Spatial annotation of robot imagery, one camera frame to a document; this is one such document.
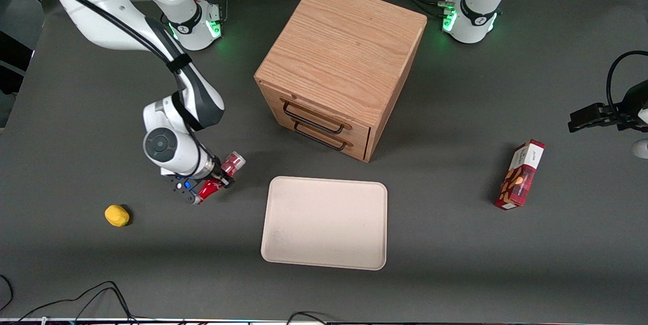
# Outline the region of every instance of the drawer handle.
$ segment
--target drawer handle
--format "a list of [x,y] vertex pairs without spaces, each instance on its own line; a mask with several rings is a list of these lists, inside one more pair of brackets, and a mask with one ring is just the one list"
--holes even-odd
[[347,143],[342,141],[342,145],[340,145],[340,147],[336,147],[335,145],[329,144],[326,141],[319,140],[318,138],[315,138],[314,136],[310,136],[310,135],[304,133],[303,131],[300,131],[299,129],[297,129],[297,126],[299,126],[299,121],[295,121],[295,127],[294,127],[295,133],[297,133],[297,134],[299,134],[301,136],[305,136],[310,140],[317,141],[317,143],[320,143],[321,145],[325,145],[325,146],[327,146],[327,147],[329,147],[329,148],[331,148],[333,150],[337,150],[339,152],[340,150],[344,149],[344,147],[347,146]]
[[335,131],[335,130],[328,129],[328,128],[326,128],[326,127],[323,127],[322,125],[317,124],[317,123],[314,123],[314,122],[312,122],[311,120],[307,120],[307,119],[305,119],[305,118],[303,118],[303,117],[301,117],[301,116],[299,116],[299,115],[294,115],[294,113],[288,111],[288,106],[289,106],[289,102],[286,101],[286,102],[284,103],[284,112],[286,113],[286,115],[292,117],[292,118],[295,119],[295,120],[299,120],[300,122],[302,122],[302,123],[304,123],[304,124],[306,124],[306,125],[310,125],[311,127],[314,127],[314,128],[320,129],[321,131],[326,131],[327,133],[329,133],[329,134],[334,134],[334,135],[337,135],[337,134],[339,134],[339,133],[342,133],[342,129],[344,129],[344,125],[343,125],[343,124],[340,124],[340,128],[337,129],[336,131]]

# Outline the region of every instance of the gray table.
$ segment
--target gray table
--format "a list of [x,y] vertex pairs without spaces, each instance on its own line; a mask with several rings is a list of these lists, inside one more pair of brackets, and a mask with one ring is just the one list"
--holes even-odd
[[[191,53],[227,106],[199,138],[248,159],[236,186],[201,207],[179,203],[141,149],[141,109],[174,91],[166,67],[95,46],[46,7],[0,137],[0,272],[16,287],[3,315],[113,279],[148,316],[648,322],[648,161],[630,153],[642,135],[567,130],[570,112],[604,101],[614,58],[648,48],[640,0],[504,0],[495,30],[472,46],[430,21],[370,164],[278,126],[252,79],[298,2],[233,0],[224,38]],[[616,98],[647,76],[646,60],[623,62]],[[529,138],[546,152],[527,205],[503,212],[493,199],[512,149]],[[262,260],[277,175],[384,183],[384,269]],[[129,205],[134,224],[109,226],[111,204]],[[108,297],[87,315],[123,316]]]

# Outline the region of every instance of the wood grain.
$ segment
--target wood grain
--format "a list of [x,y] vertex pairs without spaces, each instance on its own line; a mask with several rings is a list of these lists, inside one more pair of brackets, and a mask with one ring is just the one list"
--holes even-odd
[[301,0],[255,76],[377,126],[426,21],[381,0]]
[[277,122],[291,112],[337,129],[302,131],[369,161],[412,66],[427,18],[381,0],[301,0],[255,80]]

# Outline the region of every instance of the yellow lemon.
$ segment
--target yellow lemon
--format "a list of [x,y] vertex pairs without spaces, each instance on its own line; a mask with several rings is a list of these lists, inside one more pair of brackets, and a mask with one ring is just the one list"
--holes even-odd
[[106,220],[112,226],[124,226],[130,220],[130,215],[127,210],[120,205],[110,205],[104,212],[104,215],[106,215]]

